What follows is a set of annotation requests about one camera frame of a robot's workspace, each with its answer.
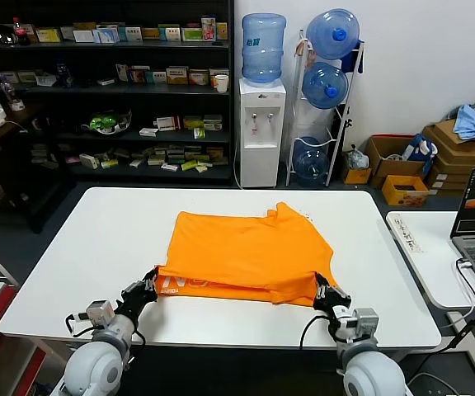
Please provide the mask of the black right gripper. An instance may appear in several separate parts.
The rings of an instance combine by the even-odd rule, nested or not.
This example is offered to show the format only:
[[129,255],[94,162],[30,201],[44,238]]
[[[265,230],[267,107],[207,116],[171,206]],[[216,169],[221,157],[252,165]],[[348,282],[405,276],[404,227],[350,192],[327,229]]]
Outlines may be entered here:
[[330,287],[326,277],[315,273],[316,294],[313,299],[313,308],[324,312],[329,318],[338,318],[351,305],[351,297],[336,287]]

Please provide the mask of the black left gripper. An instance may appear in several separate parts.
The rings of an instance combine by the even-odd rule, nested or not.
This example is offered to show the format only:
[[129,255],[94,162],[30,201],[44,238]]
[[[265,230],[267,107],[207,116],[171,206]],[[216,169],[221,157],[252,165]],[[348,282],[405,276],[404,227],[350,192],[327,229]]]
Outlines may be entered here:
[[156,281],[158,279],[158,266],[148,272],[143,280],[136,281],[121,292],[122,300],[117,301],[116,315],[123,315],[133,325],[139,323],[139,316],[144,307],[158,299]]

